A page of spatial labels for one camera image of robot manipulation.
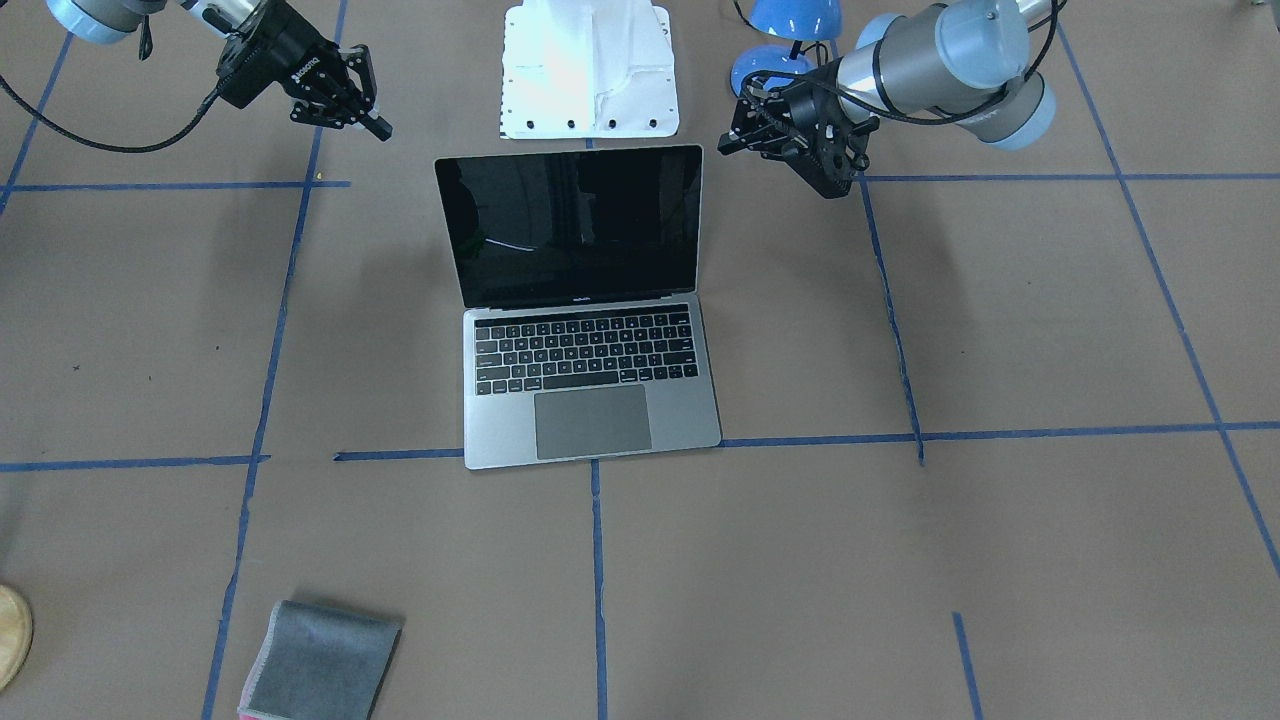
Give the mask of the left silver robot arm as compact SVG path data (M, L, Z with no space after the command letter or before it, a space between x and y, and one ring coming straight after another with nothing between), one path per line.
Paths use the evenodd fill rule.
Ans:
M1056 29L1061 9L1060 1L936 3L916 15L878 15L851 53L813 70L745 70L718 151L783 163L819 196L841 199L868 168L869 138L883 120L959 126L987 146L1024 149L1057 110L1032 33Z

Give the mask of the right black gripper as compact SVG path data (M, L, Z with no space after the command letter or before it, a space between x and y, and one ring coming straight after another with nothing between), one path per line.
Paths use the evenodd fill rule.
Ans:
M392 124L376 117L378 86L367 45L338 47L287 1L261 3L227 41L218 64L220 99L247 108L269 86L292 97L291 120L344 129L360 126L381 142Z

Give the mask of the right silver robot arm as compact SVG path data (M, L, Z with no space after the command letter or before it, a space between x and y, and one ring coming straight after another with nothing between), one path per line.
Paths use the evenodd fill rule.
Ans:
M55 20L77 38L115 44L141 33L140 58L150 55L148 20L180 6L225 41L215 69L218 82L189 128L215 100L247 108L279 85L292 97L291 119L342 129L361 126L380 141L392 137L378 114L378 88L366 45L343 49L321 33L289 1L45 1Z

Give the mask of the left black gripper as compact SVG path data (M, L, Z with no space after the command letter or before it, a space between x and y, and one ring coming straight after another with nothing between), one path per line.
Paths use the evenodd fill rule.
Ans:
M879 127L835 76L745 76L717 150L782 161L819 196L841 199L869 167L869 137Z

